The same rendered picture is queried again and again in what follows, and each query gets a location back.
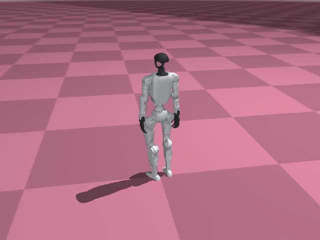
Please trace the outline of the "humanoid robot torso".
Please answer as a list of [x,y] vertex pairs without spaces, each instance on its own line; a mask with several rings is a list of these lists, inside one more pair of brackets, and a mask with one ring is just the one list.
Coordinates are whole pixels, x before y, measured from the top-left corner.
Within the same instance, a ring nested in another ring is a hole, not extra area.
[[163,122],[168,118],[168,111],[163,104],[166,104],[171,96],[173,76],[169,70],[165,72],[168,73],[166,76],[156,75],[158,71],[150,74],[153,78],[149,85],[149,96],[155,105],[152,115],[156,117],[156,123]]

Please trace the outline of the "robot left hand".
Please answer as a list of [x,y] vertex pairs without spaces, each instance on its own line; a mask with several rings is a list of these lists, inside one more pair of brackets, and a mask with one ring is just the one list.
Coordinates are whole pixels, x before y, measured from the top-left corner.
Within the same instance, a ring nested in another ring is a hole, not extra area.
[[141,117],[141,120],[139,119],[139,122],[140,122],[140,127],[141,127],[141,130],[144,132],[144,133],[147,133],[145,132],[145,129],[144,129],[144,122],[145,122],[145,117]]

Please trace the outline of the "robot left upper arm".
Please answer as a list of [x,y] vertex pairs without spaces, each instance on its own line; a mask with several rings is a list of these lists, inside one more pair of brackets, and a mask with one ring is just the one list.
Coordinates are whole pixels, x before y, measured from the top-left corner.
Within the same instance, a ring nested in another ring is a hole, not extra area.
[[153,76],[152,75],[147,75],[147,76],[144,76],[141,80],[142,82],[142,96],[143,97],[143,100],[144,100],[144,103],[146,103],[148,100],[149,100],[149,88],[150,88],[150,84],[152,83],[153,81]]

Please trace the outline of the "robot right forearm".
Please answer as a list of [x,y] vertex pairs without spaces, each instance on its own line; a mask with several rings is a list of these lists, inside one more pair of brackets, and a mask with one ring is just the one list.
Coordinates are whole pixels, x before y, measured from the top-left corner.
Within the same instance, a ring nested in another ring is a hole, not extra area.
[[179,98],[179,95],[178,95],[178,97],[173,98],[172,101],[173,101],[173,112],[175,114],[177,114],[177,110],[179,110],[179,112],[180,112],[180,106],[179,106],[180,98]]

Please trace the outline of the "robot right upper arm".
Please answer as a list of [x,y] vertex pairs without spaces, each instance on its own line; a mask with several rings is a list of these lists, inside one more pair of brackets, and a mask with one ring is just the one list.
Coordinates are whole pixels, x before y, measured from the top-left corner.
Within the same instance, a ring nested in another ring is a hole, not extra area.
[[177,98],[179,96],[178,94],[178,89],[179,89],[179,76],[174,73],[171,72],[173,80],[172,80],[172,91],[171,91],[171,97],[172,98]]

